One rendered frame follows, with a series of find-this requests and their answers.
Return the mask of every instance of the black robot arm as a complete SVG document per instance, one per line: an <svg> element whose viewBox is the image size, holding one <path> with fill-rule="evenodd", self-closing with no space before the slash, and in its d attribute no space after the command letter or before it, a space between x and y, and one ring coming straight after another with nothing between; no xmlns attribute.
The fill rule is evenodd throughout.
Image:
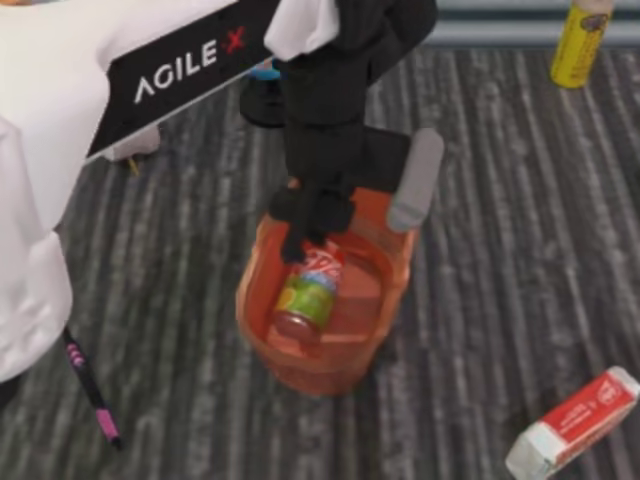
<svg viewBox="0 0 640 480"><path fill-rule="evenodd" d="M286 111L285 159L300 185L284 187L270 214L290 225L285 262L304 259L302 242L345 231L356 187L393 193L408 136L365 126L367 89L433 30L435 0L336 0L340 33L329 45L277 62Z"/></svg>

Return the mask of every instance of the orange container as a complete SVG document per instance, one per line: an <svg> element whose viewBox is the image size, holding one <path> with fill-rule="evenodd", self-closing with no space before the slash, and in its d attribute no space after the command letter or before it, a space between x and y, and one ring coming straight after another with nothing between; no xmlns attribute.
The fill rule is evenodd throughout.
<svg viewBox="0 0 640 480"><path fill-rule="evenodd" d="M389 195L358 189L354 200L349 231L331 236L344 250L346 265L319 344L301 344L273 328L273 309L291 268L280 257L285 223L268 216L261 222L237 292L242 334L280 381L312 395L346 393L364 376L409 281L416 232L387 228Z"/></svg>

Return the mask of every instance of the toothpaste box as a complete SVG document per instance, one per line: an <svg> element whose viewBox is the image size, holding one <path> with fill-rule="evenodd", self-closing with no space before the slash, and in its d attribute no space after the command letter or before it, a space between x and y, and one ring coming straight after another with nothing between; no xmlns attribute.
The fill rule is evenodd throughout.
<svg viewBox="0 0 640 480"><path fill-rule="evenodd" d="M633 409L640 384L613 367L531 425L507 456L516 480L544 480L613 430Z"/></svg>

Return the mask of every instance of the green label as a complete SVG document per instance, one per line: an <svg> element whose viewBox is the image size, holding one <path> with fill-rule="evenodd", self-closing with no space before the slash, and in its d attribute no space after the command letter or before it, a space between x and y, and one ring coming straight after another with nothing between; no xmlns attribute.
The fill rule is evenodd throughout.
<svg viewBox="0 0 640 480"><path fill-rule="evenodd" d="M276 310L300 315L323 329L329 321L333 300L334 294L323 285L292 275L285 283Z"/></svg>

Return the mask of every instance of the yellow can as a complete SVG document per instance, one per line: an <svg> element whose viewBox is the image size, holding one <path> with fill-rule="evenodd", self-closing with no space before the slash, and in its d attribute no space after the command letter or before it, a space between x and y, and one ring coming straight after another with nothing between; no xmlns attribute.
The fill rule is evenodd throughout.
<svg viewBox="0 0 640 480"><path fill-rule="evenodd" d="M613 12L613 0L574 0L551 68L561 87L580 88L589 79Z"/></svg>

